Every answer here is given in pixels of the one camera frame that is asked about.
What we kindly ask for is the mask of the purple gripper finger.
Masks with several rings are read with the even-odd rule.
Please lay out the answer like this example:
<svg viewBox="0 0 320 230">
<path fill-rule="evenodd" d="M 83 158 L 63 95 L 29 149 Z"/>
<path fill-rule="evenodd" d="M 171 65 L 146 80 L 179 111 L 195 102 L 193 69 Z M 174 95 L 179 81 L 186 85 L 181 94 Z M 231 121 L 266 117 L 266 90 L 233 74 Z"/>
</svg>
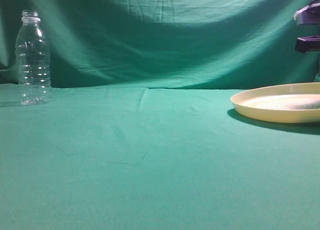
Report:
<svg viewBox="0 0 320 230">
<path fill-rule="evenodd" d="M 295 43 L 295 50 L 300 53 L 319 52 L 320 51 L 320 36 L 305 36 L 298 37 Z"/>
<path fill-rule="evenodd" d="M 293 15 L 297 26 L 320 24 L 320 0 L 312 0 L 308 5 L 300 8 Z"/>
</svg>

